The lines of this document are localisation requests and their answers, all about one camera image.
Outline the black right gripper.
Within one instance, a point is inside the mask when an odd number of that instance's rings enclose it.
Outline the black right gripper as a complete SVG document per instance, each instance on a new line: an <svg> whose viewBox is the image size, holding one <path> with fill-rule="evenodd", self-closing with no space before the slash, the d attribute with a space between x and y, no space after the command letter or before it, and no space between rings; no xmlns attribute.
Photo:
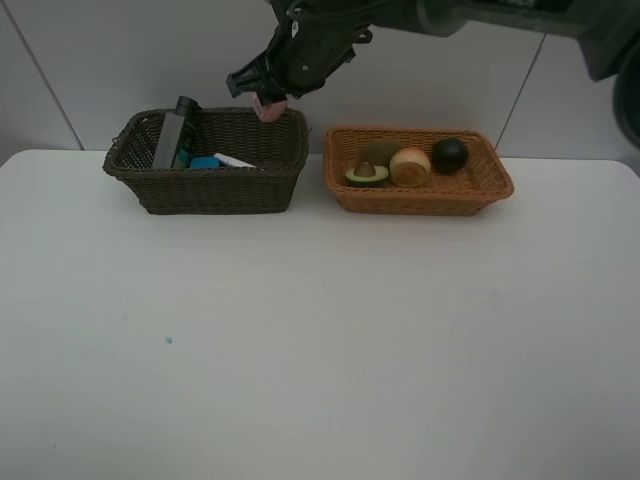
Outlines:
<svg viewBox="0 0 640 480"><path fill-rule="evenodd" d="M356 44L368 44L366 27L279 27L267 48L240 70L228 75L232 97L257 93L261 104L286 102L322 88L343 64L355 57Z"/></svg>

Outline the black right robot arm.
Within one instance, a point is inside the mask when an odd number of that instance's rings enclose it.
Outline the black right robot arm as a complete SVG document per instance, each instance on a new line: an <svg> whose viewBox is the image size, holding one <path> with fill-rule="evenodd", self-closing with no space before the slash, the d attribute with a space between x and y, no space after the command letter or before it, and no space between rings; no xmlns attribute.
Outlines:
<svg viewBox="0 0 640 480"><path fill-rule="evenodd" d="M368 44L371 27L449 37L475 21L572 38L594 81L616 79L618 127L639 143L639 4L636 1L274 1L266 49L226 79L232 97L270 107L322 88Z"/></svg>

